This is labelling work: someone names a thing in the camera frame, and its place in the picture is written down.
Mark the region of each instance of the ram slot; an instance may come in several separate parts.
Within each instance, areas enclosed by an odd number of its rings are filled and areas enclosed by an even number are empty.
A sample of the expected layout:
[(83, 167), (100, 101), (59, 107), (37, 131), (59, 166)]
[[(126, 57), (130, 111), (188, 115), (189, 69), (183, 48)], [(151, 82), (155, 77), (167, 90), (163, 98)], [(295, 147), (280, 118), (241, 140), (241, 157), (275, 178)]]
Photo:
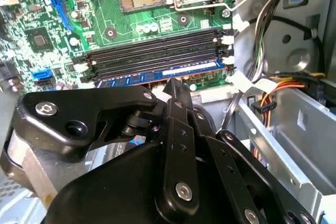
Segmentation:
[(163, 59), (153, 59), (149, 61), (131, 63), (129, 65), (115, 66), (106, 69), (97, 69), (94, 71), (93, 81), (120, 77), (128, 74), (157, 71), (169, 69), (172, 67), (184, 66), (192, 63), (212, 61), (217, 59), (217, 53), (214, 49), (179, 54)]
[(123, 56), (153, 54), (162, 50), (175, 50), (179, 48), (193, 47), (200, 41), (212, 43), (216, 37), (215, 30), (203, 30), (196, 33), (178, 35), (174, 37), (160, 38), (146, 42), (139, 42), (131, 45), (98, 50), (89, 53), (87, 61), (95, 63), (106, 63), (107, 61), (119, 60)]

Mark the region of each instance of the capacitor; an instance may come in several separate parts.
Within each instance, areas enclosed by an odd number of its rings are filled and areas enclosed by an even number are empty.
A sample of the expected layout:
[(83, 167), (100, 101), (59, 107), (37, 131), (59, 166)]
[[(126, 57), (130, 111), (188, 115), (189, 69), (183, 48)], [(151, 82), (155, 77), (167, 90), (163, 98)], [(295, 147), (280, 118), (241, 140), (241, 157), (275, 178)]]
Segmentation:
[(12, 86), (12, 90), (13, 90), (13, 92), (18, 92), (18, 91), (24, 89), (24, 87), (25, 86), (21, 82), (19, 82), (15, 86)]
[(70, 15), (71, 15), (71, 18), (78, 19), (78, 18), (80, 18), (81, 13), (78, 10), (73, 10)]
[(193, 83), (189, 86), (189, 89), (190, 89), (190, 91), (196, 91), (197, 85)]
[(158, 24), (157, 23), (151, 23), (151, 31), (153, 32), (153, 33), (155, 33), (155, 32), (157, 32), (157, 30), (159, 29), (159, 26), (158, 26)]
[(150, 26), (149, 24), (145, 24), (145, 25), (143, 26), (143, 32), (144, 32), (145, 34), (149, 34), (149, 33), (151, 32), (151, 26)]
[(143, 32), (143, 26), (141, 25), (137, 25), (137, 27), (135, 28), (135, 30), (139, 33), (142, 33)]
[(70, 43), (70, 46), (72, 47), (77, 47), (78, 44), (79, 44), (79, 41), (77, 38), (75, 37), (71, 37), (70, 40), (69, 40), (69, 43)]
[(15, 85), (19, 84), (20, 82), (21, 82), (21, 80), (20, 80), (19, 77), (14, 77), (14, 78), (8, 80), (8, 83), (11, 86), (15, 86)]

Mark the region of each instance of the sata port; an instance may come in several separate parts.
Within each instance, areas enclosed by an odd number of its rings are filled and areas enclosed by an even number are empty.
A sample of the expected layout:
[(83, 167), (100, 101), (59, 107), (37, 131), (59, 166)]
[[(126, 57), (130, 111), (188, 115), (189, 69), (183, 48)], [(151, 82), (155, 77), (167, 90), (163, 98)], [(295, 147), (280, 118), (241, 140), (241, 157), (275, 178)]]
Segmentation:
[(51, 78), (53, 75), (53, 72), (51, 71), (51, 69), (45, 69), (45, 70), (33, 72), (31, 73), (31, 75), (33, 76), (34, 79), (42, 80), (42, 79)]

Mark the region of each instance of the wire bundle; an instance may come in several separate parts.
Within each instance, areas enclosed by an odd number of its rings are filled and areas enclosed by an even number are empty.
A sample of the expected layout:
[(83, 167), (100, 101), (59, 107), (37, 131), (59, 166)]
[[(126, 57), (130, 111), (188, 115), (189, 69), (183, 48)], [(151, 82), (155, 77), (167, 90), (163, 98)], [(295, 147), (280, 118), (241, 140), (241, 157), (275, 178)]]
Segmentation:
[[(272, 17), (277, 6), (279, 5), (279, 2), (280, 0), (267, 0), (258, 15), (255, 29), (255, 42), (253, 47), (253, 64), (248, 69), (246, 74), (246, 77), (251, 81), (258, 80), (263, 73), (265, 66), (264, 35), (272, 21)], [(244, 94), (242, 92), (239, 92), (233, 96), (233, 99), (228, 106), (225, 118), (222, 122), (222, 127), (217, 132), (228, 127), (232, 115), (243, 95)]]
[[(281, 89), (287, 89), (287, 88), (304, 88), (305, 84), (294, 81), (294, 80), (288, 80), (288, 81), (280, 81), (278, 83), (278, 86), (269, 94), (264, 93), (264, 96), (261, 100), (260, 103), (260, 107), (271, 103), (272, 102), (272, 94), (274, 94), (275, 92), (277, 92), (278, 90)], [(269, 130), (270, 128), (270, 124), (271, 124), (271, 111), (268, 111), (266, 113), (263, 114), (262, 117), (263, 123), (264, 125), (267, 127), (267, 129)]]

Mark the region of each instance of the screw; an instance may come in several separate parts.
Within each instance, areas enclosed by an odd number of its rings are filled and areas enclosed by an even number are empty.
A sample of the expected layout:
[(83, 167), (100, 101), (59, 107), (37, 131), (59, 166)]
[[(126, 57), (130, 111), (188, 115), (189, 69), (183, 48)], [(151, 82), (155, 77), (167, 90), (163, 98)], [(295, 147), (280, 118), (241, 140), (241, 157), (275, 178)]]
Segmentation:
[(259, 224), (259, 219), (252, 210), (247, 208), (245, 209), (244, 213), (248, 222), (250, 222), (251, 224)]
[(180, 103), (179, 101), (176, 101), (175, 105), (178, 106), (179, 108), (182, 108), (182, 103)]
[(193, 198), (190, 187), (183, 182), (177, 183), (175, 190), (177, 195), (185, 201), (190, 201)]
[(152, 127), (152, 131), (158, 131), (159, 129), (160, 129), (159, 125), (156, 125), (156, 126)]
[(204, 117), (204, 115), (203, 115), (202, 113), (197, 112), (196, 115), (197, 115), (197, 117), (198, 117), (199, 119), (202, 119), (202, 120), (205, 119), (205, 117)]
[(228, 18), (231, 15), (231, 12), (228, 9), (224, 9), (222, 12), (222, 16), (224, 18)]
[(227, 139), (229, 139), (231, 141), (233, 140), (233, 137), (229, 133), (225, 133), (225, 136), (226, 136)]
[(150, 94), (150, 92), (144, 92), (143, 95), (144, 95), (147, 99), (150, 99), (150, 100), (153, 99), (153, 97), (152, 97), (152, 95)]
[(305, 214), (301, 213), (301, 217), (306, 224), (311, 224), (310, 219)]
[(40, 115), (52, 116), (57, 113), (57, 107), (51, 102), (40, 102), (35, 106), (35, 110)]

